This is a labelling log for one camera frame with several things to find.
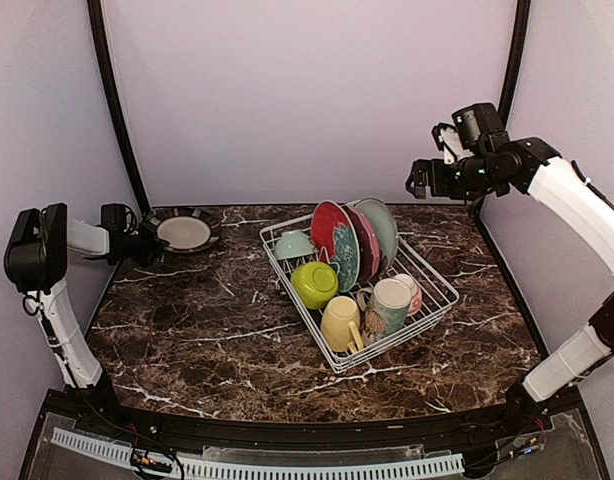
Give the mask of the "striped rim cream plate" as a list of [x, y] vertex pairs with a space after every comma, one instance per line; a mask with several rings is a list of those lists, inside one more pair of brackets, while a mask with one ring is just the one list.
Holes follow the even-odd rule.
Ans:
[[141, 226], [176, 254], [192, 254], [212, 247], [221, 237], [221, 224], [198, 206], [163, 207], [149, 212]]

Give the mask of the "pink polka dot plate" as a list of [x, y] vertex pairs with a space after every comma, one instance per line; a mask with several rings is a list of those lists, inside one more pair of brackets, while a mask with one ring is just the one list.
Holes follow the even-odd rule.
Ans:
[[360, 270], [358, 283], [368, 283], [379, 271], [381, 250], [374, 227], [369, 219], [355, 207], [344, 206], [348, 214], [360, 247]]

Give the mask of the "red and teal plate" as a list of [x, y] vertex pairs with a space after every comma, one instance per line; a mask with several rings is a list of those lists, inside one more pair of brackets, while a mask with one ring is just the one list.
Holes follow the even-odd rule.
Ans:
[[336, 202], [324, 200], [314, 210], [310, 234], [319, 260], [337, 274], [338, 291], [349, 292], [360, 272], [360, 246], [349, 215]]

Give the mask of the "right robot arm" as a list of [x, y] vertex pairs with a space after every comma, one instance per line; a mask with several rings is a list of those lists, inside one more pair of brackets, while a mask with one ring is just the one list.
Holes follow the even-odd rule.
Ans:
[[[602, 262], [614, 280], [614, 206], [574, 161], [538, 137], [510, 138], [495, 106], [476, 103], [433, 126], [440, 155], [413, 162], [405, 183], [417, 199], [466, 203], [511, 190], [558, 217]], [[518, 396], [497, 413], [508, 434], [521, 432], [536, 405], [614, 356], [614, 291], [587, 324], [565, 340], [518, 384]]]

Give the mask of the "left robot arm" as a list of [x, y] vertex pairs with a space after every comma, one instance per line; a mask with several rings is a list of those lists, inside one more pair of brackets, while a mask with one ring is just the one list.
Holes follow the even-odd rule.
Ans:
[[129, 217], [124, 204], [101, 207], [101, 224], [70, 216], [64, 203], [18, 214], [3, 264], [7, 278], [23, 295], [25, 313], [38, 320], [69, 387], [87, 391], [108, 383], [91, 352], [69, 298], [66, 273], [70, 250], [110, 265], [124, 258], [150, 265], [168, 245]]

